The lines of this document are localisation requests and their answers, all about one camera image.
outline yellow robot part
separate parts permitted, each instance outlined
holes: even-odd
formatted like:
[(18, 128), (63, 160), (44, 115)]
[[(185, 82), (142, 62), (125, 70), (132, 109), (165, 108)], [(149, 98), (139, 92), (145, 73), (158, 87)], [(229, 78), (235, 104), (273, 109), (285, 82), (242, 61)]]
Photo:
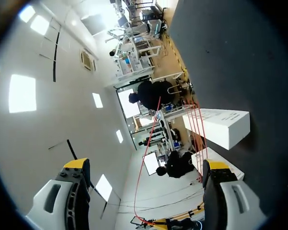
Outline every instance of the yellow robot part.
[(70, 161), (64, 165), (64, 168), (82, 169), (83, 164), (86, 160), (87, 160), (87, 158), (81, 158), (81, 159)]

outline dark hair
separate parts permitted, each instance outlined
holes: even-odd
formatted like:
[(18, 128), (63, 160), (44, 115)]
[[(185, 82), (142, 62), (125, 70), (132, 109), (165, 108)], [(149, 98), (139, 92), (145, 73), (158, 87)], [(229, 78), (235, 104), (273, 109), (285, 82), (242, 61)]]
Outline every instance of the dark hair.
[(139, 101), (139, 96), (138, 96), (138, 94), (136, 92), (129, 94), (129, 102), (130, 103), (133, 104), (133, 103), (136, 103), (138, 101)]
[(167, 169), (165, 167), (158, 167), (156, 169), (156, 173), (158, 174), (158, 176), (163, 176), (167, 174)]

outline black cable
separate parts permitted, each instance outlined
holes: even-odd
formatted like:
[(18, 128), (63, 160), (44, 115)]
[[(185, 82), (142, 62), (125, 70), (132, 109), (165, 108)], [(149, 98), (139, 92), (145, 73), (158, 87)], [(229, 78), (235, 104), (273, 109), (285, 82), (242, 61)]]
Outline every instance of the black cable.
[(166, 204), (166, 205), (161, 205), (161, 206), (158, 206), (158, 207), (138, 207), (138, 208), (146, 208), (146, 209), (143, 209), (143, 210), (139, 210), (139, 212), (148, 211), (148, 210), (155, 209), (155, 208), (160, 208), (160, 207), (166, 207), (166, 206), (174, 205), (174, 204), (177, 204), (177, 203), (179, 203), (179, 202), (186, 201), (186, 200), (190, 200), (190, 199), (193, 199), (193, 198), (195, 198), (195, 197), (197, 197), (197, 196), (201, 196), (201, 195), (202, 195), (202, 194), (199, 194), (199, 195), (197, 195), (197, 196), (194, 196), (194, 195), (197, 194), (197, 193), (198, 193), (198, 192), (193, 193), (192, 195), (187, 196), (187, 197), (183, 198), (182, 200), (176, 201), (176, 202), (174, 202), (174, 203), (170, 203), (170, 204)]
[[(176, 190), (176, 191), (174, 191), (174, 192), (166, 193), (166, 194), (163, 194), (163, 195), (154, 196), (154, 197), (147, 198), (147, 199), (143, 199), (143, 200), (137, 200), (137, 202), (139, 202), (139, 201), (146, 201), (146, 200), (152, 200), (152, 199), (156, 199), (156, 198), (159, 198), (159, 197), (164, 197), (164, 196), (167, 196), (167, 195), (170, 195), (170, 194), (179, 192), (179, 191), (184, 190), (184, 189), (189, 188), (189, 187), (191, 187), (191, 186), (189, 185), (189, 186), (187, 186), (187, 187), (184, 187), (184, 188), (181, 188), (181, 189)], [(122, 201), (121, 203), (131, 203), (131, 202), (133, 202), (133, 200), (132, 200), (132, 201)]]

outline white box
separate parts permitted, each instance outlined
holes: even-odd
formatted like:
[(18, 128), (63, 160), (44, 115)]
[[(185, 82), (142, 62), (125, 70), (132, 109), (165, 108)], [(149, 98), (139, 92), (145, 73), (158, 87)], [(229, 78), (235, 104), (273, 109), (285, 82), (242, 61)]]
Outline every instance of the white box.
[[(228, 160), (226, 160), (224, 157), (222, 157), (220, 154), (218, 154), (217, 152), (215, 152), (211, 148), (208, 147), (207, 151), (208, 151), (208, 159), (214, 160), (214, 161), (224, 162), (226, 165), (228, 165), (231, 172), (236, 175), (238, 180), (243, 180), (244, 172), (242, 172), (235, 165), (230, 163)], [(197, 152), (197, 153), (192, 155), (192, 164), (195, 166), (195, 168), (200, 173), (200, 175), (202, 175), (202, 172), (203, 172), (203, 160), (205, 160), (205, 159), (207, 159), (206, 149), (203, 149), (203, 151)]]
[(196, 116), (193, 109), (192, 115), (190, 110), (188, 110), (189, 115), (185, 114), (182, 116), (185, 127), (192, 132), (195, 130), (197, 134), (203, 137), (204, 126), (206, 138), (227, 150), (238, 144), (250, 132), (249, 112), (223, 109), (201, 109), (203, 119), (202, 125), (199, 109), (195, 109), (195, 111)]

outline window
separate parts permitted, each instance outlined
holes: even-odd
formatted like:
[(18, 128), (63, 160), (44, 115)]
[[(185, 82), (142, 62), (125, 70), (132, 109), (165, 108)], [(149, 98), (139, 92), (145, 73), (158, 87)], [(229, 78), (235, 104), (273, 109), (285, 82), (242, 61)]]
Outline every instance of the window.
[(33, 20), (31, 24), (31, 29), (35, 30), (41, 35), (46, 34), (48, 27), (49, 22), (40, 15), (36, 16), (36, 18)]
[(92, 93), (92, 95), (95, 101), (96, 108), (103, 108), (100, 95), (98, 93)]
[(143, 158), (148, 175), (154, 174), (156, 172), (156, 169), (159, 167), (156, 153), (152, 152)]
[(10, 83), (9, 111), (18, 113), (36, 110), (35, 79), (13, 74)]
[(102, 174), (98, 183), (96, 184), (96, 190), (101, 194), (101, 196), (108, 202), (109, 197), (112, 192), (112, 186), (106, 179), (105, 175)]
[(121, 135), (120, 130), (116, 131), (116, 136), (119, 139), (119, 142), (122, 143), (124, 139), (123, 139), (123, 136)]
[(19, 17), (21, 20), (23, 20), (25, 23), (27, 23), (35, 14), (35, 10), (32, 6), (27, 5), (24, 7), (24, 9), (19, 13)]
[(123, 108), (123, 111), (125, 113), (126, 118), (133, 117), (135, 115), (140, 114), (140, 109), (139, 109), (138, 103), (132, 104), (129, 102), (129, 94), (130, 93), (133, 93), (133, 89), (129, 89), (129, 90), (118, 93), (120, 103), (121, 103), (121, 106)]
[(147, 118), (140, 118), (139, 120), (142, 126), (146, 126), (154, 122), (154, 117), (152, 117), (150, 120)]

